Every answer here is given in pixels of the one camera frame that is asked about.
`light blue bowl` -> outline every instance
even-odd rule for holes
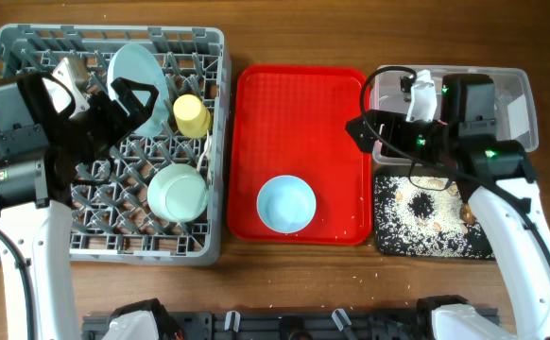
[[[302,230],[315,216],[317,202],[311,187],[294,176],[272,178],[258,193],[256,209],[263,223],[273,231]]]

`light blue plate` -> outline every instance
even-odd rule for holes
[[[269,180],[258,193],[256,209],[271,230],[290,233],[302,230],[315,216],[317,202],[311,187],[294,176]]]
[[[107,69],[107,84],[109,84],[107,91],[111,100],[117,99],[117,94],[111,84],[118,77],[153,85],[158,89],[160,96],[155,102],[151,117],[134,132],[143,137],[159,135],[162,132],[161,121],[167,121],[170,116],[170,111],[163,102],[164,99],[169,98],[169,92],[162,66],[151,52],[140,44],[127,43],[113,55]],[[149,100],[147,91],[134,91],[133,93],[143,105]]]

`clear plastic container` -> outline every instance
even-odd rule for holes
[[[521,69],[473,66],[433,66],[406,65],[416,72],[429,70],[435,80],[437,89],[437,112],[435,119],[440,117],[441,82],[443,76],[461,73],[479,73],[491,77],[495,84],[495,117],[498,120],[496,137],[499,141],[514,139],[521,143],[527,152],[538,147],[538,122],[533,103],[533,95],[529,86],[527,74]],[[371,91],[370,106],[372,109],[393,111],[407,114],[409,103],[404,102],[404,96],[399,86],[399,76],[403,72],[385,72],[376,78],[376,86]],[[410,164],[403,158],[386,157],[380,154],[382,145],[376,143],[373,159],[384,165]]]

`wood grain surface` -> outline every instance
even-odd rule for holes
[[[524,69],[540,132],[530,156],[550,225],[550,1],[0,0],[0,26],[11,23],[214,26],[225,34],[235,75],[255,63],[351,66],[365,74],[382,64]],[[73,263],[78,315],[154,297],[171,311],[322,312],[404,308],[416,298],[460,294],[499,308],[514,330],[495,263],[383,257],[373,236],[353,247],[247,243],[223,228],[222,256],[212,267]],[[0,269],[0,339],[6,329]]]

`dish rack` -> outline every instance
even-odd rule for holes
[[[130,135],[112,147],[111,183],[72,186],[71,260],[127,264],[208,265],[220,255],[224,199],[224,142],[229,119],[232,66],[224,35],[215,28],[129,25],[5,25],[0,29],[0,78],[51,72],[64,57],[81,58],[89,88],[105,93],[111,57],[126,43],[148,49],[162,66],[170,91],[200,97],[214,116],[210,161],[200,173],[208,181],[206,211],[189,223],[169,223],[151,213],[146,188],[171,162],[197,165],[206,138],[191,139],[162,121],[154,138]],[[81,179],[109,175],[109,164],[77,166]]]

